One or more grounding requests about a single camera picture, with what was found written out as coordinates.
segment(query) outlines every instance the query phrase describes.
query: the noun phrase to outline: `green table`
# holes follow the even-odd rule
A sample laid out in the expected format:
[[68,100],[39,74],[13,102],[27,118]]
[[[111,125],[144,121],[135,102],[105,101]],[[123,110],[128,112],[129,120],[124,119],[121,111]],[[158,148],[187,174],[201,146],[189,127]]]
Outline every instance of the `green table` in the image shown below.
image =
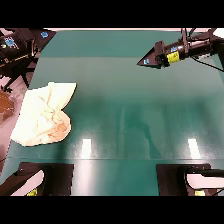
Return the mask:
[[[158,195],[155,165],[204,163],[224,169],[223,74],[191,59],[166,69],[136,63],[156,41],[179,32],[62,31],[41,54],[30,89],[76,82],[65,108],[65,140],[11,142],[0,181],[22,161],[74,163],[72,195]],[[221,67],[218,57],[205,59]],[[83,156],[83,139],[91,153]],[[196,139],[200,160],[188,139]]]

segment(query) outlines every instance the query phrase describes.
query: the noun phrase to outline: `yellow sticker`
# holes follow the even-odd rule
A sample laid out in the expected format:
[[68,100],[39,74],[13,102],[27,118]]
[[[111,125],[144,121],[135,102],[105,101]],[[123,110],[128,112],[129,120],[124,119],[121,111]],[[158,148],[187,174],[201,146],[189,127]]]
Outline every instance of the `yellow sticker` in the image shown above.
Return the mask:
[[195,191],[195,196],[205,196],[205,192],[204,191]]
[[178,61],[180,61],[179,52],[176,51],[171,54],[168,54],[167,58],[168,58],[169,63],[178,62]]
[[30,191],[26,196],[37,196],[37,189],[34,188],[32,191]]

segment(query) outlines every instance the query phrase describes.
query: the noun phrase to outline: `crumpled towel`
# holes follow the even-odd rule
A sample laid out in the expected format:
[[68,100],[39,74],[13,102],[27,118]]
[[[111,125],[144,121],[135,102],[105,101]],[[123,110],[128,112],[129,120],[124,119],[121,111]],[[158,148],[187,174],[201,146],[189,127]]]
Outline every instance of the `crumpled towel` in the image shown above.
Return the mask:
[[11,139],[23,146],[62,141],[70,132],[70,118],[62,109],[70,101],[76,83],[53,83],[27,90]]

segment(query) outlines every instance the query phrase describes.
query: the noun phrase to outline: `cream towel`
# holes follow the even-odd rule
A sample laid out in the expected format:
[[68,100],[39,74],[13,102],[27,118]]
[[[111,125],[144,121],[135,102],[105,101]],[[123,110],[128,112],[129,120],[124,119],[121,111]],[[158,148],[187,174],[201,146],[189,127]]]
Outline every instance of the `cream towel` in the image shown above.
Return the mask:
[[53,83],[27,90],[11,139],[23,146],[62,141],[70,132],[70,118],[62,109],[70,101],[76,83]]

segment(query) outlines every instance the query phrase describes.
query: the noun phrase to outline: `cloth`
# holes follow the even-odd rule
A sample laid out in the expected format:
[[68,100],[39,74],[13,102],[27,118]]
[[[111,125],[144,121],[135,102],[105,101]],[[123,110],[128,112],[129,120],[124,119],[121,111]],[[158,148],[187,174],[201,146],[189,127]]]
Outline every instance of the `cloth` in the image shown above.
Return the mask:
[[70,118],[62,109],[70,101],[76,83],[53,83],[27,90],[11,139],[23,146],[62,141],[70,132]]

